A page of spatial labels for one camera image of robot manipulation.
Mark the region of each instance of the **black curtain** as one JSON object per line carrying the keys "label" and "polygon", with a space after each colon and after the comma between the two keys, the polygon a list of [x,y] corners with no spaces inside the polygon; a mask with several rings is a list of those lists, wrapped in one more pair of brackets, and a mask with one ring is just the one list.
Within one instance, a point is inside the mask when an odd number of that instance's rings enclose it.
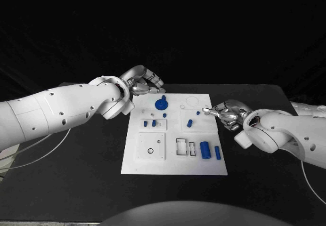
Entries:
{"label": "black curtain", "polygon": [[5,8],[0,101],[143,64],[165,83],[276,84],[326,103],[325,5]]}

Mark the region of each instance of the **robotic hand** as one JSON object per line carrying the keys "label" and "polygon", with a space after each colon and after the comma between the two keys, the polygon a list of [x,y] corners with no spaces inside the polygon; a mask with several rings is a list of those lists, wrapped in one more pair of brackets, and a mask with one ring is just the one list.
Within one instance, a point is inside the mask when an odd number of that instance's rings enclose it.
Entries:
{"label": "robotic hand", "polygon": [[[155,83],[149,87],[146,80]],[[142,65],[120,77],[103,76],[89,84],[57,87],[0,102],[0,151],[38,137],[83,125],[96,113],[113,119],[135,109],[130,93],[165,93],[161,77]]]}
{"label": "robotic hand", "polygon": [[203,111],[221,119],[230,131],[244,126],[234,138],[244,149],[252,144],[268,153],[283,149],[302,161],[326,169],[326,118],[293,116],[280,110],[253,111],[237,100],[229,100]]}

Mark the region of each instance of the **blue object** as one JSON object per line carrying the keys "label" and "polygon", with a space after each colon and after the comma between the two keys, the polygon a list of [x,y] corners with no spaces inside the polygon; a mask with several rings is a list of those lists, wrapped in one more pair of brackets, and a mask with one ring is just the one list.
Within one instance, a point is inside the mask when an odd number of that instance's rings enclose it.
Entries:
{"label": "blue object", "polygon": [[168,108],[168,101],[167,101],[165,95],[162,96],[162,99],[159,99],[155,102],[155,107],[158,110],[165,110]]}
{"label": "blue object", "polygon": [[192,127],[192,120],[190,119],[188,121],[188,125],[187,125],[190,128]]}
{"label": "blue object", "polygon": [[216,148],[217,160],[221,160],[220,147],[216,146],[214,148]]}
{"label": "blue object", "polygon": [[210,150],[210,143],[207,141],[201,142],[201,151],[203,151],[203,158],[210,159],[211,156],[211,150]]}

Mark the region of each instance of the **black table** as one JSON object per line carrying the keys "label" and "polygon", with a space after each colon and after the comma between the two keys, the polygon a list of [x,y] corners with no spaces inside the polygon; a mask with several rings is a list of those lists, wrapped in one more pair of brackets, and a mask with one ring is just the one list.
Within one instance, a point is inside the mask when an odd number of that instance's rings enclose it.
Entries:
{"label": "black table", "polygon": [[[275,85],[167,84],[169,93],[210,93],[213,105],[227,99],[253,109],[296,111]],[[11,170],[0,184],[0,220],[102,222],[145,204],[194,200],[256,210],[295,225],[325,225],[326,206],[305,181],[301,161],[283,150],[244,150],[221,122],[220,138],[229,176],[122,175],[129,115],[96,115],[73,128],[58,150],[38,163]],[[17,158],[40,158],[60,143],[61,132]],[[306,164],[317,192],[326,198],[326,170]]]}

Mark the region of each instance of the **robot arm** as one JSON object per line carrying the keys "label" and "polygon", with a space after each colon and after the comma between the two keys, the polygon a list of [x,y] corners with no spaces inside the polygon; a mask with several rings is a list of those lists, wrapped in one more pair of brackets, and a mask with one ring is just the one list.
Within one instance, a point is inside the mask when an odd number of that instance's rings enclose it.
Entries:
{"label": "robot arm", "polygon": [[135,95],[165,93],[164,88],[151,88],[145,79],[164,85],[155,73],[139,65],[122,76],[103,76],[90,84],[48,89],[21,99],[0,102],[0,151],[38,137],[83,125],[96,113],[113,119],[135,108]]}
{"label": "robot arm", "polygon": [[220,117],[227,129],[244,130],[236,141],[244,149],[255,144],[268,153],[289,151],[302,161],[326,169],[326,118],[293,116],[280,110],[256,110],[236,100],[229,100],[205,114]]}

